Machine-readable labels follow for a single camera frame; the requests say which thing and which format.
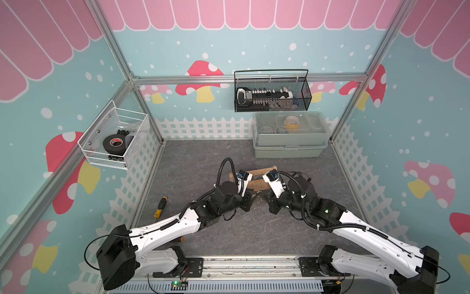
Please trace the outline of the wooden jewelry display stand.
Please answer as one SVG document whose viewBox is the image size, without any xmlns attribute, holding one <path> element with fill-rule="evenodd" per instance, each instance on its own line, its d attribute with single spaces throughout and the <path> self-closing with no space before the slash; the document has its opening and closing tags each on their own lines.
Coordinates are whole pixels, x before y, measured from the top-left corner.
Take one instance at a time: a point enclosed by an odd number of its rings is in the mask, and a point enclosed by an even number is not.
<svg viewBox="0 0 470 294">
<path fill-rule="evenodd" d="M 240 170 L 237 172 L 237 179 L 241 181 L 245 181 L 244 183 L 244 191 L 265 191 L 270 189 L 270 186 L 267 182 L 264 181 L 263 176 L 270 172 L 271 170 L 277 169 L 276 166 L 269 167 L 266 169 L 258 169 L 258 170 L 251 170 L 251 171 L 244 171 Z M 245 180 L 245 174 L 249 173 L 252 175 L 249 182 Z"/>
</svg>

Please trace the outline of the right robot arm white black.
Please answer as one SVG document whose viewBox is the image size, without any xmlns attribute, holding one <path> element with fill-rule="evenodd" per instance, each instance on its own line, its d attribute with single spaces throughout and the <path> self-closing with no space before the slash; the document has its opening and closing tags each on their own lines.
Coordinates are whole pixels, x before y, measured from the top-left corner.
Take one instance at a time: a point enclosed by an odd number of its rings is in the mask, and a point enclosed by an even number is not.
<svg viewBox="0 0 470 294">
<path fill-rule="evenodd" d="M 272 191 L 269 211 L 297 211 L 312 229 L 345 238 L 368 251 L 353 254 L 325 245 L 317 257 L 318 271 L 325 276 L 360 276 L 389 286 L 397 294 L 433 294 L 439 285 L 439 252 L 400 241 L 367 224 L 343 205 L 319 197 L 311 182 L 299 172 L 271 170 L 263 175 Z"/>
</svg>

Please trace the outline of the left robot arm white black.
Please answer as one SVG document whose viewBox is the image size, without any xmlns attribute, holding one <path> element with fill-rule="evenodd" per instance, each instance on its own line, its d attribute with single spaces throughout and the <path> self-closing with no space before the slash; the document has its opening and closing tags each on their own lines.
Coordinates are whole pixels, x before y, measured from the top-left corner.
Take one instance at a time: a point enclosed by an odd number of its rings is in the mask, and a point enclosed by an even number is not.
<svg viewBox="0 0 470 294">
<path fill-rule="evenodd" d="M 187 268 L 181 248 L 171 246 L 160 251 L 160 246 L 208 228 L 237 209 L 249 211 L 252 196 L 247 188 L 253 175 L 241 170 L 233 173 L 233 181 L 224 183 L 221 176 L 219 172 L 214 187 L 186 204 L 179 214 L 133 229 L 119 225 L 102 236 L 95 270 L 100 273 L 104 290 L 117 289 L 136 274 L 180 276 Z"/>
</svg>

